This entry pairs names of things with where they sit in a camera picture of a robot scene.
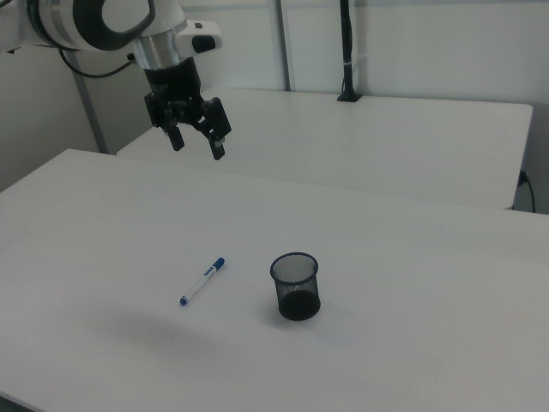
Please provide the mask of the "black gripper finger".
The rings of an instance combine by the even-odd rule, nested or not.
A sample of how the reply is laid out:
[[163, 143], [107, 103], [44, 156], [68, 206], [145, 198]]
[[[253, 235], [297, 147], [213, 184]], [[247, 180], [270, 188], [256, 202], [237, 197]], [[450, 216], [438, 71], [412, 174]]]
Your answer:
[[178, 124], [168, 125], [163, 131], [168, 137], [174, 151], [179, 151], [184, 147], [184, 139], [178, 128]]
[[212, 156], [218, 161], [225, 155], [225, 137], [232, 131], [224, 106], [218, 97], [204, 100], [198, 114], [194, 128], [207, 138]]

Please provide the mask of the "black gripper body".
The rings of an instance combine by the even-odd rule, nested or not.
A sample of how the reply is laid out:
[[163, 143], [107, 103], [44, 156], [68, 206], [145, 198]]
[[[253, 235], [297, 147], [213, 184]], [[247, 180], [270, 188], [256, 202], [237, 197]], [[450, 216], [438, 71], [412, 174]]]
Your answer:
[[201, 80], [194, 58], [170, 68], [145, 70], [151, 92], [145, 96], [152, 125], [168, 129], [173, 124], [204, 126]]

